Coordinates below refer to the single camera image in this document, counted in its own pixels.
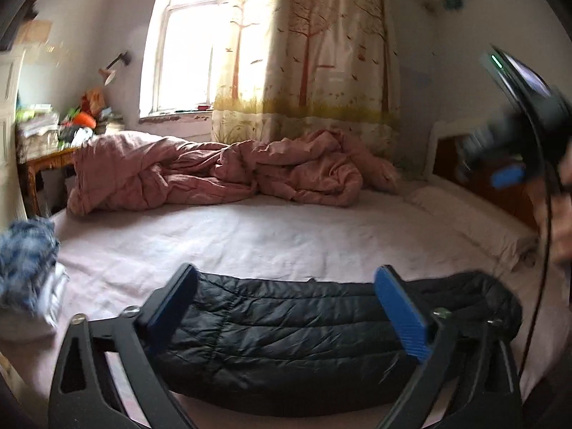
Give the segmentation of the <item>person right hand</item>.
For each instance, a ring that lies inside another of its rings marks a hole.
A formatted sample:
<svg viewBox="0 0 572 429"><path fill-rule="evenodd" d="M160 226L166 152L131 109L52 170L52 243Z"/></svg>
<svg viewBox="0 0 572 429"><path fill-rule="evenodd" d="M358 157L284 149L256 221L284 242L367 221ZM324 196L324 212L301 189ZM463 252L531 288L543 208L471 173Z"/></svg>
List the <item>person right hand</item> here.
<svg viewBox="0 0 572 429"><path fill-rule="evenodd" d="M540 238L546 241L551 236L551 262L567 265L572 257L572 208L571 195L551 197L552 229L547 231L548 208L544 180L537 178L527 184L527 195L533 208L533 216L540 231Z"/></svg>

